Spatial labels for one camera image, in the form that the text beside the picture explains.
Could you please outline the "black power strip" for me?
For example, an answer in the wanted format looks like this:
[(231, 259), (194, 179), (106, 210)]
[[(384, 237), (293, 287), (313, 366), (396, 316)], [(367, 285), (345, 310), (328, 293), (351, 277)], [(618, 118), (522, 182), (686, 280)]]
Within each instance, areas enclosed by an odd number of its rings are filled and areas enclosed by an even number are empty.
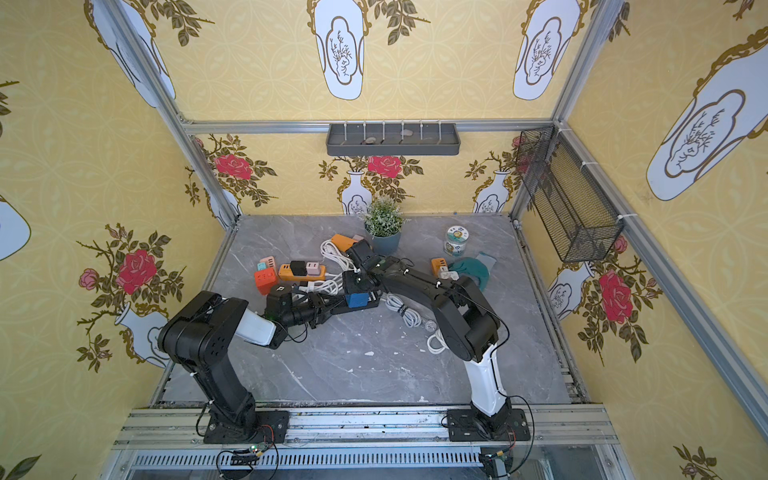
[(347, 303), (346, 303), (346, 306), (351, 311), (358, 311), (358, 310), (365, 310), (365, 309), (369, 309), (369, 308), (376, 308), (379, 305), (379, 302), (380, 302), (380, 299), (381, 299), (380, 293), (377, 292), (377, 291), (365, 291), (365, 293), (369, 294), (369, 303), (368, 303), (368, 305), (366, 307), (358, 308), (358, 309), (351, 309), (351, 308), (349, 308), (347, 306)]

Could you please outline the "red cube adapter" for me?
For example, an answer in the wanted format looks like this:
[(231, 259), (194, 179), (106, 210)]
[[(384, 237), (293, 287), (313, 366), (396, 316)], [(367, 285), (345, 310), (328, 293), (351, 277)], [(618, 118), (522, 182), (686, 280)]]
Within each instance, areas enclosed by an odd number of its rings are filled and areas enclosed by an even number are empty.
[(254, 283), (261, 295), (268, 295), (279, 284), (279, 277), (273, 267), (267, 267), (254, 273)]

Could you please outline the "pink power strip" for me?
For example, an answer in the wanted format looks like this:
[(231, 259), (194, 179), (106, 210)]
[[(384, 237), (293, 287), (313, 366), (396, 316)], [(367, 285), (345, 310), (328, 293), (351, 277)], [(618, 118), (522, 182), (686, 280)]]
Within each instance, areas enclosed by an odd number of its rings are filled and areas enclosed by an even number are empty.
[(273, 271), (277, 271), (276, 261), (275, 261), (275, 258), (273, 256), (268, 256), (268, 257), (261, 258), (258, 261), (258, 263), (257, 263), (257, 270), (258, 271), (263, 271), (263, 270), (267, 270), (267, 269), (271, 269)]

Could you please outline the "white tiger cube adapter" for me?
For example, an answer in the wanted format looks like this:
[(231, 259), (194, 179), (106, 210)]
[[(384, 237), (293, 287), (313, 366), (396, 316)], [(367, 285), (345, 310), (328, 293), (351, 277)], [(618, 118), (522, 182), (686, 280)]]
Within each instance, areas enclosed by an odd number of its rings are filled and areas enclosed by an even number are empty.
[(440, 278), (441, 279), (450, 279), (452, 281), (458, 281), (459, 277), (460, 277), (460, 275), (457, 272), (455, 272), (455, 271), (447, 270), (447, 271), (441, 271), (440, 272)]

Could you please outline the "blue cube adapter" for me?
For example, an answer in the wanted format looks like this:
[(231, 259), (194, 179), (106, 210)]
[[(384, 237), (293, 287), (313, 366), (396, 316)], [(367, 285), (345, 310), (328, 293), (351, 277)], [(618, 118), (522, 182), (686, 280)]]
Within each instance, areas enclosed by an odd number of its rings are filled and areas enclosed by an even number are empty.
[(351, 309), (366, 307), (369, 303), (369, 294), (365, 292), (348, 293), (345, 295), (347, 306)]

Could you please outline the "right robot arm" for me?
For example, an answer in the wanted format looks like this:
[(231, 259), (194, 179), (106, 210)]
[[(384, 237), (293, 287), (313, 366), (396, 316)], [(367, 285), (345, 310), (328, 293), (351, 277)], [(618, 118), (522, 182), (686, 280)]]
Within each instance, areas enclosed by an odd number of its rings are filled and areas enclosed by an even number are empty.
[(432, 310), (446, 346), (464, 361), (477, 418), (497, 423), (505, 419), (510, 406), (496, 365), (501, 319), (478, 286), (466, 276), (438, 279), (404, 259), (379, 255), (365, 240), (354, 243), (345, 254), (377, 289)]

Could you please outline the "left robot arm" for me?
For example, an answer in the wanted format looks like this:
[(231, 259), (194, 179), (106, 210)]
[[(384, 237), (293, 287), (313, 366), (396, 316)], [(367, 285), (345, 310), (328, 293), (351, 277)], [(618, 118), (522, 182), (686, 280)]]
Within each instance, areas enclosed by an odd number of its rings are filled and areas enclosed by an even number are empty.
[(202, 291), (170, 320), (158, 345), (187, 370), (208, 399), (210, 415), (201, 434), (206, 444), (284, 441), (289, 412), (256, 410), (251, 392), (240, 382), (228, 350), (234, 337), (270, 349), (289, 337), (293, 326), (315, 328), (351, 309), (343, 295), (300, 293), (286, 284), (271, 288), (261, 315), (239, 298)]

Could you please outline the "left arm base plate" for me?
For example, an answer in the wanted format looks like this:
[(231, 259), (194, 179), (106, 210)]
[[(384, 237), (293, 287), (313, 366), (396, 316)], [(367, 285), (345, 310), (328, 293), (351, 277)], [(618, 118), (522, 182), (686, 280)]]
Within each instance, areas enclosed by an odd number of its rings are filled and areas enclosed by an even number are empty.
[(282, 444), (289, 426), (290, 413), (286, 410), (247, 412), (239, 421), (212, 413), (203, 436), (205, 444)]

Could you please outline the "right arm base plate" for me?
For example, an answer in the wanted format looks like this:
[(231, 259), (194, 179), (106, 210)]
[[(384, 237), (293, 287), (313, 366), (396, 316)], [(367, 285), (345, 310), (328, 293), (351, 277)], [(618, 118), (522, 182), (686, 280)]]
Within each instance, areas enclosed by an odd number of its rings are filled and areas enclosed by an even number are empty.
[(503, 406), (493, 416), (474, 407), (448, 410), (442, 425), (451, 442), (526, 442), (532, 438), (525, 412), (509, 406)]

